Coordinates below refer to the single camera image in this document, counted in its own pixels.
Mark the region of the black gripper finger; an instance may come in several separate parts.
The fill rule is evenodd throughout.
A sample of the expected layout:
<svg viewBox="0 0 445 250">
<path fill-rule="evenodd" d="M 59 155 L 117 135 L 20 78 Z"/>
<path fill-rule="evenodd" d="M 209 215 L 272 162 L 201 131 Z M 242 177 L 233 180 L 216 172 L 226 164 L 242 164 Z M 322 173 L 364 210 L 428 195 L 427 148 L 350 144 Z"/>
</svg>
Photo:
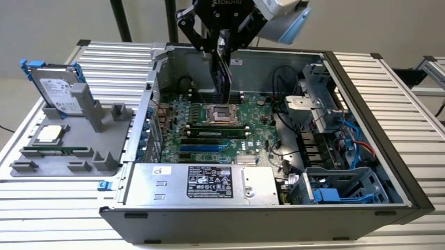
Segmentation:
<svg viewBox="0 0 445 250">
<path fill-rule="evenodd" d="M 230 31 L 229 36 L 229 52 L 237 51 L 240 48 L 246 48 L 262 30 L 268 19 L 261 12 L 253 12 L 245 18 L 234 31 Z"/>
<path fill-rule="evenodd" d="M 181 9 L 175 13 L 177 24 L 194 48 L 199 52 L 216 53 L 221 30 L 217 27 L 206 27 L 207 36 L 203 37 L 195 30 L 195 11 L 194 9 Z"/>
</svg>

